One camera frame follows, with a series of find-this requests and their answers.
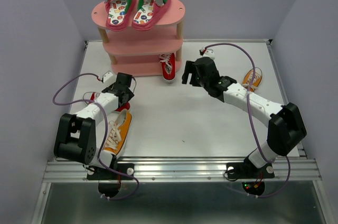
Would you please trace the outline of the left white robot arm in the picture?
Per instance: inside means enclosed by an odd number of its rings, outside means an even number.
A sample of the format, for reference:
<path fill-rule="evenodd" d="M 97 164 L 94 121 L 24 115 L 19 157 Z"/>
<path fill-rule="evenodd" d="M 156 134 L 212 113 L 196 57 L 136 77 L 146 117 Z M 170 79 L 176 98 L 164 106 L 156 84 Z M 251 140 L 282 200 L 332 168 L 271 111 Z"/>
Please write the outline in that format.
<path fill-rule="evenodd" d="M 96 126 L 101 122 L 108 128 L 107 116 L 121 109 L 133 97 L 130 89 L 133 76 L 125 73 L 107 72 L 102 78 L 94 73 L 82 76 L 95 76 L 106 87 L 94 100 L 85 100 L 88 105 L 74 114 L 63 114 L 59 120 L 54 155 L 84 165 L 99 167 L 99 172 L 107 179 L 117 174 L 115 160 L 118 154 L 102 153 L 97 147 Z"/>

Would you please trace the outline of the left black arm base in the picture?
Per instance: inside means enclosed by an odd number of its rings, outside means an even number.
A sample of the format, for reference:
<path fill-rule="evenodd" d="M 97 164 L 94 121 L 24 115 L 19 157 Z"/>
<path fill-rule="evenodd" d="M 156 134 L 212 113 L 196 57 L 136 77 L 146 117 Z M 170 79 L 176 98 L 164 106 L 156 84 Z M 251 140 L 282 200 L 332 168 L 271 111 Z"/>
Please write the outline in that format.
<path fill-rule="evenodd" d="M 117 174 L 106 168 L 83 166 L 87 171 L 87 180 L 98 182 L 98 193 L 106 200 L 122 200 L 129 198 L 137 188 L 134 180 L 134 164 L 119 163 L 117 171 L 127 176 Z"/>

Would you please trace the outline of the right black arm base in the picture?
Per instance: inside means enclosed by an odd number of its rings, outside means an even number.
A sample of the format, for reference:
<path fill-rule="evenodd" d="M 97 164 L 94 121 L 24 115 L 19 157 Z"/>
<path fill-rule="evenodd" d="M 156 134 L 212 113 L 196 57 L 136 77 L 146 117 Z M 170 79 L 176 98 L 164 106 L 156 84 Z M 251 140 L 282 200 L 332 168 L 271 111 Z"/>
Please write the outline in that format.
<path fill-rule="evenodd" d="M 227 163 L 223 177 L 230 182 L 243 180 L 241 184 L 245 193 L 262 196 L 265 191 L 264 179 L 273 179 L 275 174 L 272 164 L 267 163 L 257 168 L 245 158 L 243 162 Z"/>

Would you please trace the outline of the pink sandal one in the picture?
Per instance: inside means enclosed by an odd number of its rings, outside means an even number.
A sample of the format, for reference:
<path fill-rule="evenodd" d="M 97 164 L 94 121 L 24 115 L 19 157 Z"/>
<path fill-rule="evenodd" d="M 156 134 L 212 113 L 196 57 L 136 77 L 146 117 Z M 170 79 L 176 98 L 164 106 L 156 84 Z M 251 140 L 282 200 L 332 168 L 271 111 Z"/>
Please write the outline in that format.
<path fill-rule="evenodd" d="M 137 0 L 105 0 L 108 14 L 106 28 L 111 31 L 123 31 L 129 25 L 129 19 Z"/>
<path fill-rule="evenodd" d="M 138 0 L 132 28 L 137 31 L 152 29 L 168 11 L 170 5 L 171 0 Z"/>

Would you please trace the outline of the red sneaker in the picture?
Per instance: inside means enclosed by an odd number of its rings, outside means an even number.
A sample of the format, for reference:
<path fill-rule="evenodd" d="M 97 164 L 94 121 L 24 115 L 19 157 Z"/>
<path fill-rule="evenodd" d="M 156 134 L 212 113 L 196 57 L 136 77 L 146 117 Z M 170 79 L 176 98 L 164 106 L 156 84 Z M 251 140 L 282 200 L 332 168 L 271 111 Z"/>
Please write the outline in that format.
<path fill-rule="evenodd" d="M 90 112 L 97 112 L 94 105 L 97 105 L 103 112 L 103 114 L 109 115 L 111 112 L 130 111 L 125 109 L 126 104 L 119 103 L 119 97 L 111 93 L 99 93 L 96 98 L 83 98 L 82 101 L 87 102 Z"/>
<path fill-rule="evenodd" d="M 160 54 L 159 62 L 164 80 L 166 82 L 173 82 L 175 79 L 175 54 Z"/>

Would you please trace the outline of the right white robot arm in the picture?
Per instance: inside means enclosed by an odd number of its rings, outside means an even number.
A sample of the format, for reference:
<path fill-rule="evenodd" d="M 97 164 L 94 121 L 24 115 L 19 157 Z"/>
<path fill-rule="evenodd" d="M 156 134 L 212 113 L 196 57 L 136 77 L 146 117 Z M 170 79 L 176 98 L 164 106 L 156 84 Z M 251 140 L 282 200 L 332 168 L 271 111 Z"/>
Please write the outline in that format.
<path fill-rule="evenodd" d="M 182 83 L 202 87 L 213 98 L 233 105 L 258 119 L 268 128 L 266 141 L 247 156 L 243 163 L 244 173 L 256 176 L 262 167 L 278 156 L 288 153 L 307 135 L 298 107 L 293 103 L 282 105 L 248 92 L 236 80 L 220 76 L 214 61 L 201 57 L 187 61 Z"/>

